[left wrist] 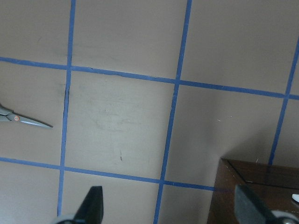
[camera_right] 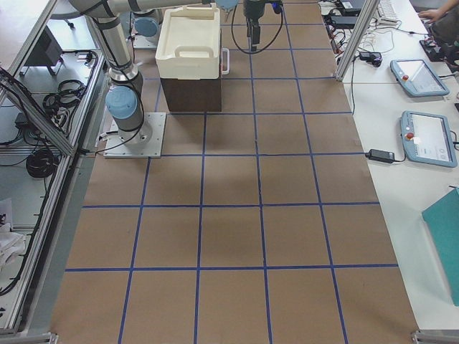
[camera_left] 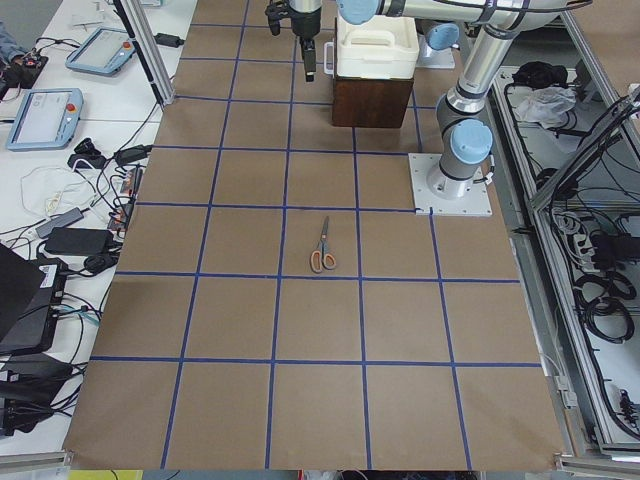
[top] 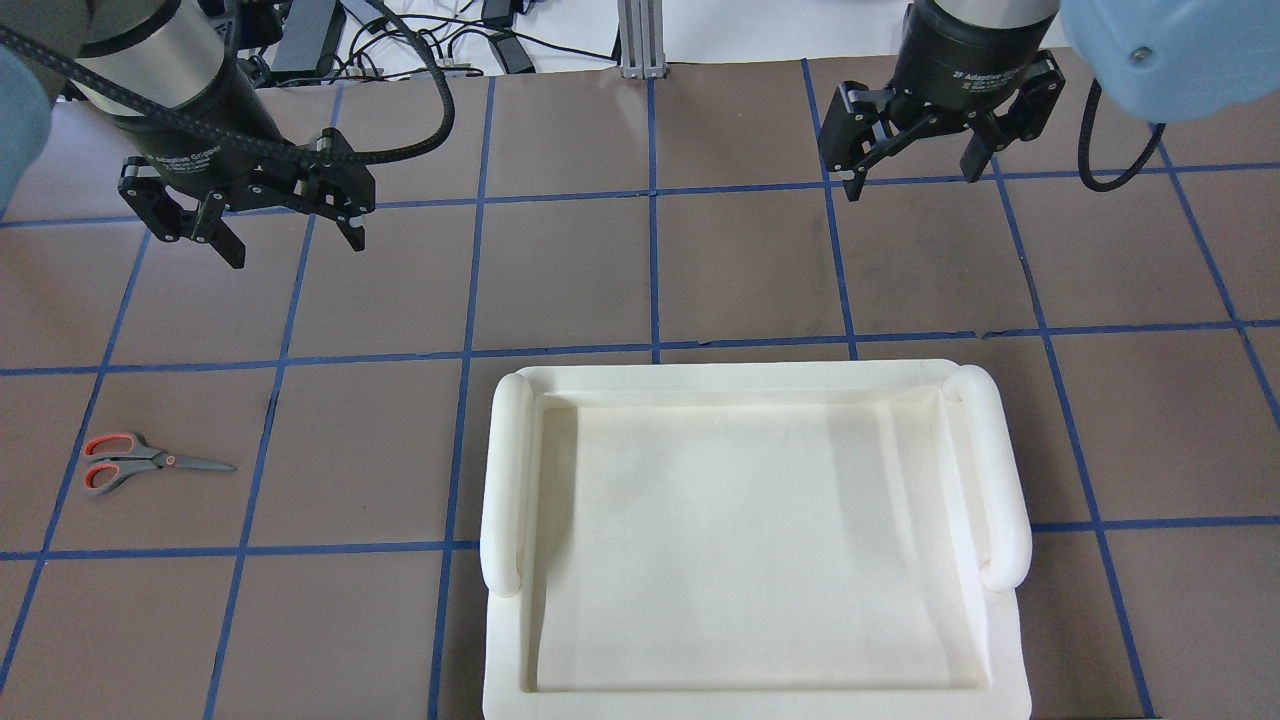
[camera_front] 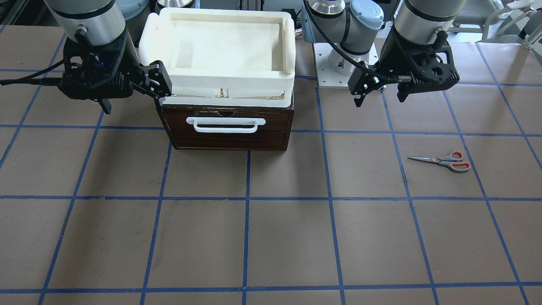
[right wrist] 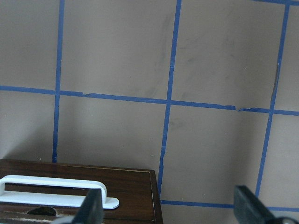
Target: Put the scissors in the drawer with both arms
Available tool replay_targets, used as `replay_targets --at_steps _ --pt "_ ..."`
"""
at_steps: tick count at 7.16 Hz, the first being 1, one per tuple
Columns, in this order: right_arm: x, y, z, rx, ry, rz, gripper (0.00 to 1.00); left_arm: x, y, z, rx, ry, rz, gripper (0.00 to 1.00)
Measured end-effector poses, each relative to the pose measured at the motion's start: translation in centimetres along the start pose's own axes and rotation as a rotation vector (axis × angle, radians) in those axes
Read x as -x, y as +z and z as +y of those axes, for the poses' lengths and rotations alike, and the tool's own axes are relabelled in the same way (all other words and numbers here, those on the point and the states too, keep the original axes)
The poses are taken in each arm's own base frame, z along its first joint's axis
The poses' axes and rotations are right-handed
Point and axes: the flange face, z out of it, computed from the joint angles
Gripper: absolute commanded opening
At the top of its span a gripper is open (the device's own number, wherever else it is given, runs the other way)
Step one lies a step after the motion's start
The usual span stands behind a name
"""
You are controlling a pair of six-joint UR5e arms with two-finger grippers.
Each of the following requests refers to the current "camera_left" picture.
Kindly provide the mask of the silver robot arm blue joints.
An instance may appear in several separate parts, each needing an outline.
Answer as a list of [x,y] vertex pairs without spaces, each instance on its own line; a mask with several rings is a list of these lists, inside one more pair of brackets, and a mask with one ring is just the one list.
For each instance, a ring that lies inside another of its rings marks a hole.
[[444,151],[441,172],[452,180],[474,176],[489,156],[493,136],[476,118],[516,36],[553,20],[566,1],[340,1],[341,17],[361,25],[374,15],[463,21],[482,26],[457,83],[437,106]]

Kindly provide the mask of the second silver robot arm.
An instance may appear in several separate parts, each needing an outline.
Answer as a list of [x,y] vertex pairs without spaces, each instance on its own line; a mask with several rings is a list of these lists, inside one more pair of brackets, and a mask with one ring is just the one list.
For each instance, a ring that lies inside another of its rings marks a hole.
[[316,73],[315,37],[321,29],[321,0],[290,0],[293,33],[298,37],[304,64],[305,80],[313,82]]

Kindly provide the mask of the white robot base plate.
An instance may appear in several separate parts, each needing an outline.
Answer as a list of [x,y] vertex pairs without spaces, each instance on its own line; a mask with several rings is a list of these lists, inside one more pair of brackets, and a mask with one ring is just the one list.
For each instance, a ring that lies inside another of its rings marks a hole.
[[478,166],[471,179],[458,181],[440,170],[441,154],[410,153],[409,173],[417,215],[490,217],[488,187]]

